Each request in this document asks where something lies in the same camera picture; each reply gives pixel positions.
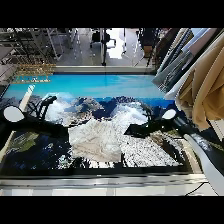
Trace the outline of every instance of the beige jacket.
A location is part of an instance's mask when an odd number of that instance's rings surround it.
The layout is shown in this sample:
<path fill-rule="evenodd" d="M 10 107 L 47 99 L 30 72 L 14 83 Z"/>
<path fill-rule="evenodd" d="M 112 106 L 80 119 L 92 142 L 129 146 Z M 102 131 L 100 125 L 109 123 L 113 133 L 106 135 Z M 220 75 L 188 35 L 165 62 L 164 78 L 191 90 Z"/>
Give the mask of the beige jacket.
<path fill-rule="evenodd" d="M 179 94 L 181 109 L 192 117 L 200 130 L 209 128 L 208 120 L 224 118 L 224 33 L 189 69 Z"/>

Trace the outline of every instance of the wire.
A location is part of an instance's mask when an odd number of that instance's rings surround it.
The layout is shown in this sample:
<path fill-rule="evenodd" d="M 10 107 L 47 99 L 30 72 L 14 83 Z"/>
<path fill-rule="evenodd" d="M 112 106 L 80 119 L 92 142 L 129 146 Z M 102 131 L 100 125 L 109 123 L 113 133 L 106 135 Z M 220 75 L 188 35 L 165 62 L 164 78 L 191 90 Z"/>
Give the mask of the wire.
<path fill-rule="evenodd" d="M 204 184 L 206 184 L 206 183 L 207 183 L 207 182 L 203 182 L 203 183 L 201 183 L 197 188 L 195 188 L 193 191 L 191 191 L 191 192 L 185 194 L 184 196 L 188 196 L 189 194 L 195 192 L 196 190 L 198 190 L 200 187 L 202 187 L 202 186 L 203 186 Z"/>

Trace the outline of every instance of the crumpled fabric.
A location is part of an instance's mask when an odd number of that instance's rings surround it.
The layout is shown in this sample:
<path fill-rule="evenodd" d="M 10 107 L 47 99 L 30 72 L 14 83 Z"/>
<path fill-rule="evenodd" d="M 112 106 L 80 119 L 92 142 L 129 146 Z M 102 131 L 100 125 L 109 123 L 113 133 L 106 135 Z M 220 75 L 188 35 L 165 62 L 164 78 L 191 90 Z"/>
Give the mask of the crumpled fabric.
<path fill-rule="evenodd" d="M 111 121 L 91 119 L 86 124 L 69 128 L 68 133 L 74 157 L 96 162 L 121 161 L 121 148 Z"/>

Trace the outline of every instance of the brown coat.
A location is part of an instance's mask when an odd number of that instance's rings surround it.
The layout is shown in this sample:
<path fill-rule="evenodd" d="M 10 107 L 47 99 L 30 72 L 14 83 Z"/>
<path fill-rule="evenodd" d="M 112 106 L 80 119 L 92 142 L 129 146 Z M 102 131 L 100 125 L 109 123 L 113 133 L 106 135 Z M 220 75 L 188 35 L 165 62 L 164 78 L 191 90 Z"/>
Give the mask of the brown coat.
<path fill-rule="evenodd" d="M 188 71 L 179 94 L 181 108 L 200 130 L 209 128 L 206 118 L 224 118 L 224 33 Z"/>

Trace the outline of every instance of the blue sky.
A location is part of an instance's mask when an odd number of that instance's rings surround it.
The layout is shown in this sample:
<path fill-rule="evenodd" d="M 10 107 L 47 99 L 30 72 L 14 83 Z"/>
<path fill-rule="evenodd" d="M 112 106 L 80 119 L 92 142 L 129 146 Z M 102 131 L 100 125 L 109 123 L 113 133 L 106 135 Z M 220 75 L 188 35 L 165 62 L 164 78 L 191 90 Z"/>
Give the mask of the blue sky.
<path fill-rule="evenodd" d="M 70 97 L 116 97 L 163 98 L 151 82 L 153 76 L 146 75 L 54 75 L 50 83 L 36 84 L 33 95 L 44 97 L 58 94 Z M 21 99 L 28 84 L 12 84 L 5 98 Z"/>

